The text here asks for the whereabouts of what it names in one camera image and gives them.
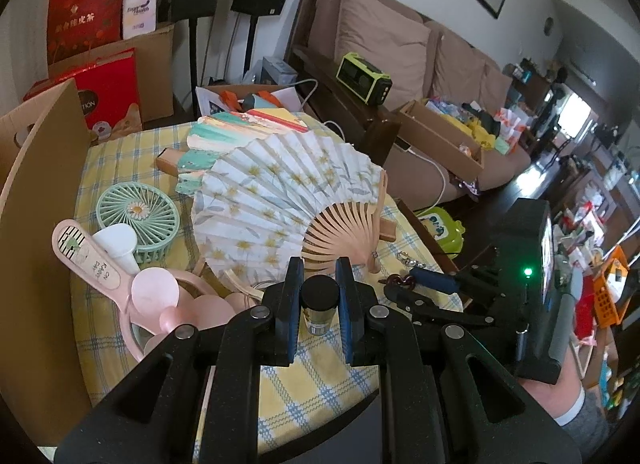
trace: green portable power station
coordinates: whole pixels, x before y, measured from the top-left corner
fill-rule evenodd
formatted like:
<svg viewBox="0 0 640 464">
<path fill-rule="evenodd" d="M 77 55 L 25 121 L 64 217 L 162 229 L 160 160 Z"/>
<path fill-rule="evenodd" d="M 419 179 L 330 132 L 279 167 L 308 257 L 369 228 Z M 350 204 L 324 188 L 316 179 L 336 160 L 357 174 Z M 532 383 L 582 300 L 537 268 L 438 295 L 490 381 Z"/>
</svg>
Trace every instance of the green portable power station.
<svg viewBox="0 0 640 464">
<path fill-rule="evenodd" d="M 358 53 L 344 55 L 336 78 L 367 105 L 382 105 L 392 86 L 388 74 L 370 64 Z"/>
</svg>

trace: orange basket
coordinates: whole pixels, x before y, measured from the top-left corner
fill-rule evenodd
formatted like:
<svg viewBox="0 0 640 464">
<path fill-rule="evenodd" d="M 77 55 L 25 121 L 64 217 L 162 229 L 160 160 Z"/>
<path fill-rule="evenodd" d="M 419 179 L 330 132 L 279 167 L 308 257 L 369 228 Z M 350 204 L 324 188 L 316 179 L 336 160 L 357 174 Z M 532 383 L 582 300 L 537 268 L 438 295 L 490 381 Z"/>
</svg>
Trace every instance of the orange basket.
<svg viewBox="0 0 640 464">
<path fill-rule="evenodd" d="M 629 264 L 626 261 L 624 251 L 620 246 L 616 246 L 613 253 L 609 256 L 607 261 L 602 265 L 598 274 L 593 279 L 593 289 L 595 291 L 594 307 L 596 310 L 596 320 L 598 326 L 601 329 L 606 329 L 612 325 L 620 325 L 622 319 L 625 317 L 626 308 L 629 306 L 629 300 L 626 300 L 620 309 L 616 307 L 616 304 L 611 298 L 609 292 L 609 286 L 607 285 L 607 271 L 613 264 L 613 261 L 617 259 L 625 267 L 629 269 Z"/>
</svg>

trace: sofa cushion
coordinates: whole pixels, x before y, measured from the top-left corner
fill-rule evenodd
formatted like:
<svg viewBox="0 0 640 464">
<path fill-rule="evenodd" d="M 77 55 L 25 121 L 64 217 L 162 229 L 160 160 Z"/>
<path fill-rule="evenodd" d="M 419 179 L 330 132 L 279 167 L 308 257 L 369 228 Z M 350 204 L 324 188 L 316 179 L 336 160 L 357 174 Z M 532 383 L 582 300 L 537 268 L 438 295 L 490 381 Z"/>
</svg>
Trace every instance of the sofa cushion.
<svg viewBox="0 0 640 464">
<path fill-rule="evenodd" d="M 430 30 L 378 0 L 342 0 L 334 60 L 354 51 L 391 75 L 385 107 L 420 99 Z"/>
<path fill-rule="evenodd" d="M 457 34 L 437 22 L 425 24 L 440 32 L 433 83 L 429 96 L 439 96 L 456 104 L 470 103 L 480 96 L 484 60 Z"/>
<path fill-rule="evenodd" d="M 389 9 L 414 22 L 422 22 L 422 16 L 397 0 L 377 0 Z M 309 31 L 308 46 L 329 58 L 335 56 L 335 35 L 338 30 L 341 0 L 317 0 L 316 14 Z"/>
<path fill-rule="evenodd" d="M 427 155 L 418 151 L 422 157 Z M 445 191 L 439 203 L 449 202 L 464 195 L 463 191 L 449 182 L 449 172 L 435 163 L 446 178 Z M 386 192 L 395 199 L 402 199 L 412 210 L 432 206 L 442 191 L 442 176 L 430 163 L 394 145 L 385 161 L 388 174 Z"/>
<path fill-rule="evenodd" d="M 478 175 L 478 189 L 486 191 L 509 183 L 514 176 L 514 167 L 507 155 L 497 150 L 484 151 L 484 169 Z"/>
<path fill-rule="evenodd" d="M 518 177 L 531 164 L 531 157 L 520 145 L 507 154 L 507 159 L 513 167 L 513 177 Z"/>
<path fill-rule="evenodd" d="M 484 61 L 478 103 L 489 114 L 495 116 L 504 107 L 511 87 L 511 78 L 501 73 L 496 63 L 484 53 L 479 50 L 474 50 L 474 53 Z"/>
<path fill-rule="evenodd" d="M 424 71 L 424 84 L 422 85 L 422 97 L 428 98 L 433 84 L 433 74 L 436 69 L 436 56 L 438 54 L 438 44 L 440 43 L 441 31 L 433 26 L 430 29 L 429 40 L 427 41 L 427 66 Z"/>
</svg>

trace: gray sleeve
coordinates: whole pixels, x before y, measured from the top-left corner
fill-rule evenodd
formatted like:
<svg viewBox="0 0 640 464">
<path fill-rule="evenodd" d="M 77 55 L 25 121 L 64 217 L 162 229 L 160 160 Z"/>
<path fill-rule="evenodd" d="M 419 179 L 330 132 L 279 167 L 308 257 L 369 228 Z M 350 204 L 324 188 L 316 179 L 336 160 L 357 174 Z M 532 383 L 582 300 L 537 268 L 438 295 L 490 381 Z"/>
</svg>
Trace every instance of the gray sleeve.
<svg viewBox="0 0 640 464">
<path fill-rule="evenodd" d="M 597 398 L 586 393 L 578 415 L 563 426 L 580 448 L 582 460 L 587 460 L 609 437 L 609 423 L 602 415 Z"/>
</svg>

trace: window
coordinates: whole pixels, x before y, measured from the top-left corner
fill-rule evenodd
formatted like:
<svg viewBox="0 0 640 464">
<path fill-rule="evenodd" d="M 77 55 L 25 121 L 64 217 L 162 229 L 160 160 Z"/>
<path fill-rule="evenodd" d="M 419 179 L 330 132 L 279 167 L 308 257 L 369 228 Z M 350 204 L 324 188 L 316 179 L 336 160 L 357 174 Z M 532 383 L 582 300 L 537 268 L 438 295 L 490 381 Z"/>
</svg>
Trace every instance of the window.
<svg viewBox="0 0 640 464">
<path fill-rule="evenodd" d="M 591 114 L 589 107 L 580 96 L 572 94 L 560 113 L 558 124 L 565 136 L 577 136 Z"/>
</svg>

